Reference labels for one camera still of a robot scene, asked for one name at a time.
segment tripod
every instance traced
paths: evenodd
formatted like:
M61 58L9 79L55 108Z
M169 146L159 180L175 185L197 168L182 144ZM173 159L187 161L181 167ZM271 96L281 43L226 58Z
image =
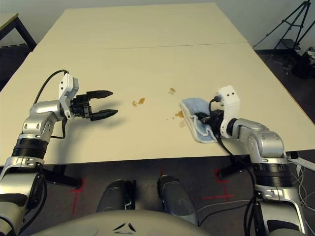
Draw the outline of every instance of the tripod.
M307 16L307 13L310 9L310 5L311 5L311 2L310 0L306 0L304 2L301 3L301 5L299 5L289 16L287 16L284 20L281 21L280 24L278 24L272 31L270 31L268 34L266 34L266 36L260 40L257 44L255 44L253 46L253 49L258 45L260 44L265 38L267 38L270 34L272 34L280 25L282 25L283 23L287 23L289 24L289 28L286 30L286 32L284 33L284 35L282 36L282 38L279 40L279 42L276 44L276 46L273 48L272 50L272 53L274 53L274 51L276 50L276 48L278 47L278 45L280 43L283 43L285 45L285 47L287 49L300 49L300 47L298 46L301 42L301 40L305 37L305 35L310 31L310 29L313 27L313 25L315 24L315 20L313 21L313 23L308 27L308 29L304 32L304 34L300 37L300 34L301 34L301 31L302 31L302 28L304 27L304 22L305 22L305 19L306 19L306 16ZM296 17L294 18L294 20L290 23L288 21L288 19L294 15L296 12L298 12L298 14L296 15ZM302 15L302 13L304 12L304 16L303 16L303 19L302 19L302 22L300 25L296 25L296 21L298 20L298 18ZM287 35L287 33L292 29L292 27L299 27L299 32L296 36L296 39L292 45L289 45L289 41L290 40L287 40L287 39L284 39L284 37Z

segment towel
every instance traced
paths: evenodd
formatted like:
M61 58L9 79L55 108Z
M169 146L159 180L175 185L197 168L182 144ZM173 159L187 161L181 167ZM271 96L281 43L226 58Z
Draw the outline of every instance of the towel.
M210 125L204 125L195 113L203 112L210 115L209 102L201 98L187 98L182 100L180 107L184 112L184 117L193 138L201 143L216 143L217 140L213 135Z

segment black cable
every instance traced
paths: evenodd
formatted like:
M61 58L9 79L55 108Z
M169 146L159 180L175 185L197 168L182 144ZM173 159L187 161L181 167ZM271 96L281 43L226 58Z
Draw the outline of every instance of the black cable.
M53 78L55 75L57 75L57 74L60 73L60 72L63 72L64 74L68 73L67 70L57 70L56 72L52 73L52 74L47 78L47 80L44 82L44 84L42 85L42 87L40 88L40 90L39 90L39 92L38 92L38 94L37 94L37 96L36 96L36 98L35 98L35 101L34 101L33 105L37 103L37 101L38 101L38 99L39 99L39 96L40 96L41 93L43 92L43 90L44 90L46 84L50 81L50 79Z
M212 116L211 114L211 104L216 101L216 102L219 102L220 101L220 98L218 96L216 96L214 99L212 99L210 102L209 102L209 112L210 112L210 117ZM248 216L248 211L249 211L249 208L251 207L251 205L253 203L255 203L256 201L256 196L255 196L255 177L253 175L253 173L250 171L250 169L247 167L247 163L245 163L241 158L239 158L238 156L234 156L233 153L230 152L229 149L227 149L227 147L224 145L222 139L221 139L221 133L219 132L216 136L217 138L217 141L218 143L220 144L220 146L231 156L233 157L235 160L237 160L238 162L240 162L244 168L247 170L248 174L250 175L251 177L251 181L252 181L252 191L253 191L253 197L251 198L250 202L248 204L246 204L246 210L245 210L245 213L244 213L244 233L245 233L245 236L249 236L249 233L250 233L250 227L252 225L252 218L253 218L253 214L254 214L254 211L253 211L253 208L252 208L252 211L251 211L251 214L250 214L250 222L247 224L247 216Z
M256 200L256 196L253 196L251 198L251 200L247 203L247 206L246 206L246 209L245 209L245 212L244 212L244 220L243 220L243 227L244 227L244 234L245 236L248 236L248 231L247 231L247 216L248 216L248 211L251 207L251 205L255 202Z
M234 209L242 208L242 207L245 207L245 206L247 206L247 204L244 204L244 205L241 205L241 206L237 206L237 207L233 207L233 208L228 208L228 209L223 209L223 210L218 210L218 211L212 212L212 213L208 214L205 218L203 218L203 220L200 222L199 226L201 226L202 223L211 215L214 215L214 214L217 214L217 213L220 213L220 212L223 212L223 211L227 211L227 210L234 210Z
M247 225L247 235L250 236L251 234L251 227L252 227L252 218L254 217L254 205L251 209L250 217L248 218L248 225Z
M20 230L20 233L21 234L28 226L30 226L30 224L35 220L35 218L40 214L41 210L43 209L44 205L45 205L45 202L46 202L46 199L47 199L47 181L44 178L44 197L43 197L43 200L37 210L37 212L33 215L33 217L21 228Z
M210 117L211 117L211 103L216 102L217 99L213 98L210 102L209 102L209 113L210 113Z
M0 216L0 219L5 221L11 227L11 229L12 229L11 231L13 232L13 235L16 235L15 231L14 231L13 224L10 221L8 221L6 218L2 217L2 216Z
M67 124L67 119L66 118L64 118L63 120L62 120L62 130L63 130L63 136L62 137L59 137L59 136L51 136L51 138L55 138L55 139L64 139L65 138L65 125Z

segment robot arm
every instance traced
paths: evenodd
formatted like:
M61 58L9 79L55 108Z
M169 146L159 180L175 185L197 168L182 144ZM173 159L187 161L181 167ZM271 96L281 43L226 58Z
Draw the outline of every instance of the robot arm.
M214 100L222 103L224 111L210 110L209 117L196 115L211 126L217 138L233 138L248 148L256 180L256 234L268 236L277 229L307 234L298 192L291 181L280 136L260 123L239 118L240 99L232 86L221 88Z
M59 84L59 100L31 107L13 154L0 174L0 235L18 235L26 212L39 205L43 188L47 191L41 171L46 148L51 138L65 138L66 122L74 117L94 121L118 112L108 109L93 113L89 104L90 99L104 98L112 92L92 91L74 98L78 89L78 80L65 73ZM52 136L57 121L63 123L63 137Z

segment wall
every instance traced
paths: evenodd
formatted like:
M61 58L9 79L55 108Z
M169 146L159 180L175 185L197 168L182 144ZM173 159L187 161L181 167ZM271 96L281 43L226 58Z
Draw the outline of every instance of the wall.
M36 42L39 42L66 8L120 5L171 4L215 1L251 45L272 30L281 19L293 11L302 0L0 0L0 12L18 12L20 19ZM315 16L315 3L310 8L306 26ZM280 39L287 24L283 24L257 49L271 49ZM294 39L296 30L287 38ZM16 31L8 34L0 46L19 44L23 40ZM315 47L315 26L301 42L302 49Z

